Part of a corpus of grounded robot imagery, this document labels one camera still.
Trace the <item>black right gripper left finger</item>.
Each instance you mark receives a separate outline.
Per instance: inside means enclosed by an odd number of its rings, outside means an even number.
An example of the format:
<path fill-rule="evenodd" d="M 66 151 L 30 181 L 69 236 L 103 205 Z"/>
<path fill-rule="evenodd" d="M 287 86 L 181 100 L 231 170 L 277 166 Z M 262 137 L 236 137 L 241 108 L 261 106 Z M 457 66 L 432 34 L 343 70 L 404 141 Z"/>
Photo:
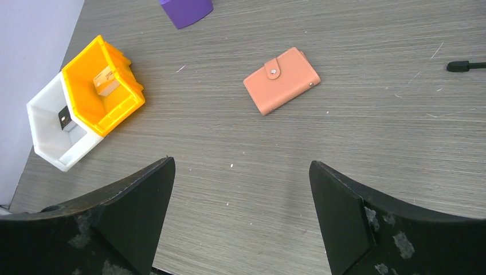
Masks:
<path fill-rule="evenodd" d="M 150 274 L 174 179 L 165 157 L 37 213 L 1 216 L 1 273 Z"/>

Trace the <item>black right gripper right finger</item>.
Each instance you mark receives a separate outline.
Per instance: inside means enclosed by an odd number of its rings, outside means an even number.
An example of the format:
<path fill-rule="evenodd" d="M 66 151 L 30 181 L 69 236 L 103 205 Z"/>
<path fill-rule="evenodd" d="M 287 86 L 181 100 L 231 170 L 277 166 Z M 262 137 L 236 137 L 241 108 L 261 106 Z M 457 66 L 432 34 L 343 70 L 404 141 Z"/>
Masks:
<path fill-rule="evenodd" d="M 404 202 L 313 161 L 313 201 L 332 274 L 484 274 L 485 220 Z"/>

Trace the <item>orange leather card holder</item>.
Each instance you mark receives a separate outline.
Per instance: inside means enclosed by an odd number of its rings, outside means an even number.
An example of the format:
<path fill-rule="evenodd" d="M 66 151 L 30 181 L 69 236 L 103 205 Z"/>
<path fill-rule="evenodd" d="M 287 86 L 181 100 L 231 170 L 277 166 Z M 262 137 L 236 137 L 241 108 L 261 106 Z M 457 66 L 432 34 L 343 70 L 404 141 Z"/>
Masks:
<path fill-rule="evenodd" d="M 267 61 L 243 81 L 257 109 L 264 116 L 320 82 L 316 70 L 296 47 Z"/>

